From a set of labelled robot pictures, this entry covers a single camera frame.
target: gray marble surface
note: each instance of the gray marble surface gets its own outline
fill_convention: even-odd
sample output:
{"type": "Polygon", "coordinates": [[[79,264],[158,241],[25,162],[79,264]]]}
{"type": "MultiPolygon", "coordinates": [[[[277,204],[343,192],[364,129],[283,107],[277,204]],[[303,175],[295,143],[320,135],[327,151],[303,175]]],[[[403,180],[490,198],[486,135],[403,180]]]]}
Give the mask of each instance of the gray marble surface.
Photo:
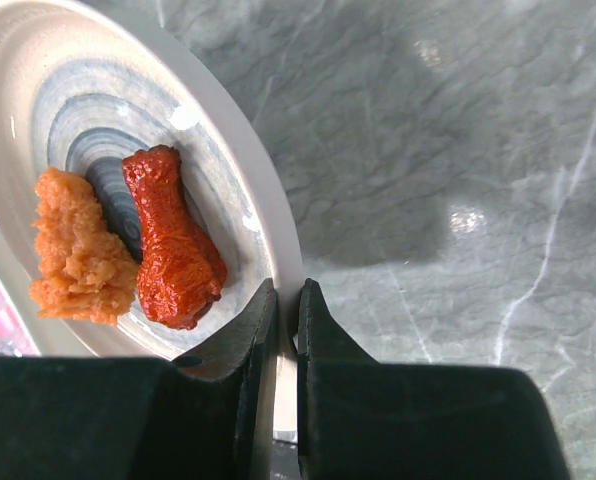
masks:
{"type": "Polygon", "coordinates": [[[380,360],[509,365],[596,478],[596,0],[124,0],[271,154],[380,360]]]}

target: white plate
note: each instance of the white plate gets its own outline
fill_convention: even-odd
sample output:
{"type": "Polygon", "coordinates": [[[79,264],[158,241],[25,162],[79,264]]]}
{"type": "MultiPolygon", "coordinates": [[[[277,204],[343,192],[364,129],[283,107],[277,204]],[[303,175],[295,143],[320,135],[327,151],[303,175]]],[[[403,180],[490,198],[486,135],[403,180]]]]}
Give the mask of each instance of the white plate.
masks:
{"type": "Polygon", "coordinates": [[[227,92],[166,32],[138,14],[72,0],[0,0],[0,230],[29,275],[38,175],[54,165],[88,176],[115,227],[136,245],[139,224],[120,159],[176,145],[188,203],[229,268],[223,298],[192,331],[145,319],[119,328],[70,322],[99,355],[172,358],[195,346],[272,277],[281,309],[304,274],[291,211],[269,156],[227,92]]]}

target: meat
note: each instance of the meat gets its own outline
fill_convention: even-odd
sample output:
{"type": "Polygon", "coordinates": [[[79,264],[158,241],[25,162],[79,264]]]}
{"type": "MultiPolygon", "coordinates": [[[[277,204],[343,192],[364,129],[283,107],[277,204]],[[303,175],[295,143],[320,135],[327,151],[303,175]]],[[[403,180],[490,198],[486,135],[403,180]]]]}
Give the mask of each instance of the meat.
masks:
{"type": "Polygon", "coordinates": [[[102,207],[82,177],[50,167],[38,178],[36,251],[42,278],[29,296],[39,317],[116,325],[134,300],[138,264],[107,231],[102,207]]]}
{"type": "Polygon", "coordinates": [[[187,212],[180,153],[164,145],[139,150],[122,168],[142,224],[140,304],[149,320],[193,329],[220,300],[227,267],[187,212]]]}

